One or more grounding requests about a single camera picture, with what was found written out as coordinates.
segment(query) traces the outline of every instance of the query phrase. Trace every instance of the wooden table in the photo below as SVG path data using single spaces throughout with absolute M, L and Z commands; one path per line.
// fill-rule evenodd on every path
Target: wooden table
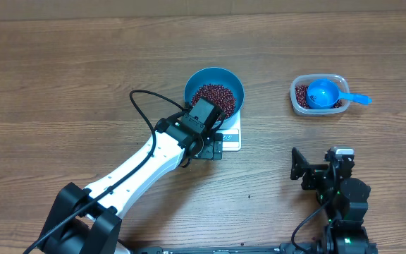
M 0 23 L 0 253 L 39 236 L 58 191 L 114 170 L 149 131 L 132 89 L 182 102 L 201 68 L 232 70 L 245 86 L 242 150 L 157 181 L 123 220 L 132 246 L 264 246 L 290 240 L 318 205 L 291 181 L 290 151 L 319 163 L 332 145 L 356 149 L 354 177 L 372 187 L 364 225 L 380 253 L 406 253 L 406 12 Z M 338 73 L 364 107 L 309 118 L 289 87 Z M 153 123 L 176 112 L 136 100 Z M 298 241 L 319 236 L 323 216 Z

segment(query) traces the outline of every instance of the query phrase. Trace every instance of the clear plastic container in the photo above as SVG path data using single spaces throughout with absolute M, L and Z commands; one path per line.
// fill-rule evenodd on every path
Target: clear plastic container
M 305 109 L 301 107 L 295 96 L 295 88 L 301 85 L 309 85 L 311 82 L 318 80 L 320 78 L 328 78 L 333 81 L 343 92 L 349 92 L 349 85 L 347 81 L 340 75 L 336 74 L 309 74 L 301 75 L 294 79 L 292 85 L 290 86 L 290 101 L 293 103 L 294 112 L 300 116 L 323 116 L 328 114 L 337 114 L 344 112 L 350 105 L 350 101 L 342 99 L 343 105 L 337 109 Z

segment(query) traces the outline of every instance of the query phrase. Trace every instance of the bowl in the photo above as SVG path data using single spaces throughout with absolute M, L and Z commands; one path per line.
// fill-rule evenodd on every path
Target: bowl
M 192 75 L 184 87 L 184 102 L 191 103 L 192 98 L 197 93 L 198 89 L 203 85 L 208 84 L 222 85 L 233 92 L 233 96 L 236 98 L 236 105 L 233 114 L 225 119 L 225 121 L 231 119 L 242 108 L 244 104 L 245 91 L 239 78 L 227 69 L 220 67 L 209 67 L 199 70 Z
M 293 104 L 294 112 L 300 116 L 324 116 L 328 114 L 337 114 L 344 112 L 350 105 L 350 101 L 342 99 L 342 106 L 336 109 L 305 109 L 304 107 L 300 106 L 297 102 L 297 97 L 295 94 L 295 88 L 301 85 L 311 84 L 313 81 L 318 79 L 326 78 L 332 82 L 334 82 L 341 91 L 350 93 L 349 85 L 345 79 L 337 74 L 309 74 L 309 75 L 301 75 L 294 79 L 293 83 L 290 86 L 290 100 Z

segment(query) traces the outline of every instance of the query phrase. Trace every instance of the blue scoop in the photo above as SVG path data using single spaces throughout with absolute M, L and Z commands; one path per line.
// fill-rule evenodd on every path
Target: blue scoop
M 312 109 L 330 109 L 339 99 L 346 99 L 368 105 L 372 99 L 366 95 L 344 93 L 331 80 L 326 78 L 318 79 L 309 84 L 307 103 Z

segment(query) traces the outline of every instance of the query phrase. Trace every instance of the white kitchen scale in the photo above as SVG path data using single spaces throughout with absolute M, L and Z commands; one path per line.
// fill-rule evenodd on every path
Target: white kitchen scale
M 224 121 L 218 133 L 223 134 L 222 151 L 237 152 L 240 150 L 240 110 L 229 120 Z

